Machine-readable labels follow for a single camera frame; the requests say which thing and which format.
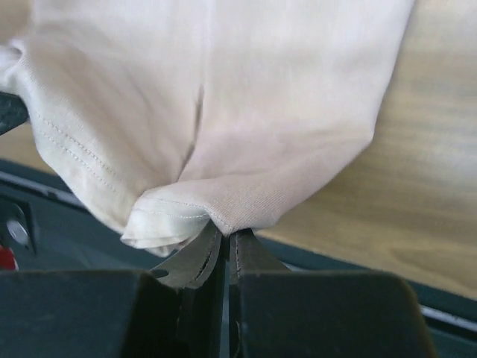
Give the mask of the beige t shirt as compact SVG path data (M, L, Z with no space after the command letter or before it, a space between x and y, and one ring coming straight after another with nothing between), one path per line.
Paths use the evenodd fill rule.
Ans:
M41 158L160 257L266 228L371 142L411 1L3 1Z

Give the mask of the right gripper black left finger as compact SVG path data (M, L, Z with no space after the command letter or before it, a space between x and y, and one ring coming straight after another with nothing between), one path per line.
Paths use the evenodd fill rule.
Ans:
M151 270L4 271L3 357L217 357L225 260L207 224Z

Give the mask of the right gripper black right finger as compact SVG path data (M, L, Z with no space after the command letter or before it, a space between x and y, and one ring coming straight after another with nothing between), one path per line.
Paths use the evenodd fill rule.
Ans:
M232 357L435 357L417 297L378 271L292 271L255 237L230 237Z

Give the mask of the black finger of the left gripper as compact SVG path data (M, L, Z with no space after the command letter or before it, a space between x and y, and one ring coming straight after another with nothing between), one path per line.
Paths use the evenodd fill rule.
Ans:
M29 120L27 107L17 96L2 92L0 95L0 134L3 135Z

